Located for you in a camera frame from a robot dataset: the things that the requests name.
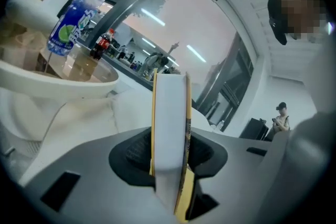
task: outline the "plastic bottle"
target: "plastic bottle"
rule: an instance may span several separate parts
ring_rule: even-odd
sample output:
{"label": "plastic bottle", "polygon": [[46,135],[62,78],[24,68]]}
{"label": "plastic bottle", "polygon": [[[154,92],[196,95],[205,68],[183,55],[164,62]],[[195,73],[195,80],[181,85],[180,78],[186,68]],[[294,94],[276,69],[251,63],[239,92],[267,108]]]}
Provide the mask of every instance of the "plastic bottle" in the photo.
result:
{"label": "plastic bottle", "polygon": [[221,130],[222,128],[223,128],[223,126],[224,126],[224,121],[220,121],[218,124],[217,124],[217,130]]}
{"label": "plastic bottle", "polygon": [[106,33],[100,35],[97,39],[95,46],[90,51],[90,56],[99,60],[103,53],[109,48],[114,30],[110,28]]}
{"label": "plastic bottle", "polygon": [[50,34],[47,47],[58,55],[68,55],[80,32],[97,13],[104,0],[73,0]]}

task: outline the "water bottle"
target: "water bottle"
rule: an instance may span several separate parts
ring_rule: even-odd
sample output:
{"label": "water bottle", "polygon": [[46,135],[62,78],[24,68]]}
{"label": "water bottle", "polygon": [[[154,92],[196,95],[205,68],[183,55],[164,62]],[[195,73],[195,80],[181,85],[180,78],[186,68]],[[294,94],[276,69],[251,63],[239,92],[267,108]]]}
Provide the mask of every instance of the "water bottle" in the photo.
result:
{"label": "water bottle", "polygon": [[49,51],[66,56],[104,0],[73,0],[50,34]]}
{"label": "water bottle", "polygon": [[217,124],[217,130],[221,130],[222,128],[223,128],[223,126],[224,126],[224,121],[220,121],[218,124]]}

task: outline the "person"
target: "person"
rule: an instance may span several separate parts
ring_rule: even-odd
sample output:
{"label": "person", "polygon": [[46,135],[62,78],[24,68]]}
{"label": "person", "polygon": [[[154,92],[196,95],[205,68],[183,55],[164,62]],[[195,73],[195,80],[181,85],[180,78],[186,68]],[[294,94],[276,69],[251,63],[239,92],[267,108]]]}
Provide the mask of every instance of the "person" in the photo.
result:
{"label": "person", "polygon": [[168,63],[168,58],[162,54],[155,54],[147,57],[145,63],[139,70],[140,76],[143,76],[145,72],[148,73],[148,78],[151,76],[154,68],[157,68],[157,71],[160,72],[162,68]]}
{"label": "person", "polygon": [[[288,29],[295,34],[322,32],[325,26],[334,25],[323,0],[281,0],[281,13]],[[324,30],[321,47],[309,62],[302,75],[302,82],[310,93],[318,112],[336,111],[336,46],[335,31]]]}
{"label": "person", "polygon": [[272,119],[273,126],[265,137],[266,141],[272,141],[276,133],[289,131],[290,129],[286,103],[281,102],[276,109],[280,115]]}
{"label": "person", "polygon": [[129,63],[132,63],[133,60],[134,60],[134,58],[135,58],[135,52],[133,51],[133,52],[130,54],[129,58],[128,58],[128,62],[129,62]]}
{"label": "person", "polygon": [[127,47],[125,45],[121,46],[120,54],[118,56],[118,60],[123,59],[127,52],[128,52]]}
{"label": "person", "polygon": [[298,39],[299,34],[295,34],[288,29],[286,17],[281,12],[281,0],[268,0],[267,8],[269,14],[269,24],[275,38],[282,45],[286,45],[287,43],[285,34],[289,34],[295,40]]}

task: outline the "blue bottle label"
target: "blue bottle label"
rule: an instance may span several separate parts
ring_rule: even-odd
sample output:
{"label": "blue bottle label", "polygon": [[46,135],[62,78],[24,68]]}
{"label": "blue bottle label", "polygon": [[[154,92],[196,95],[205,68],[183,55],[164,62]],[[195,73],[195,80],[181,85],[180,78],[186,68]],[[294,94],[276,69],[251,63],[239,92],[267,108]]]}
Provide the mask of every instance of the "blue bottle label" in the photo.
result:
{"label": "blue bottle label", "polygon": [[90,7],[71,4],[67,12],[62,15],[54,27],[48,42],[49,51],[64,56],[72,49],[81,31],[90,22],[97,10]]}

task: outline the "cap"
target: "cap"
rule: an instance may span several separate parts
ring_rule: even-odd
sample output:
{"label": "cap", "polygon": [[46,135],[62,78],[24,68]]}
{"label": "cap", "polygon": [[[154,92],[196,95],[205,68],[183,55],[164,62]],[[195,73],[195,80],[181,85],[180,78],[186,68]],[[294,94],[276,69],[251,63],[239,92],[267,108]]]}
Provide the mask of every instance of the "cap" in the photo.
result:
{"label": "cap", "polygon": [[285,102],[281,102],[278,106],[277,106],[277,110],[281,110],[283,108],[287,108],[287,105]]}
{"label": "cap", "polygon": [[288,34],[287,16],[282,14],[281,0],[268,0],[267,9],[269,14],[269,24],[272,28],[275,38],[282,44],[286,45]]}
{"label": "cap", "polygon": [[286,45],[287,39],[285,33],[288,32],[287,21],[281,13],[281,0],[268,0],[267,3],[269,24],[273,30],[275,38]]}

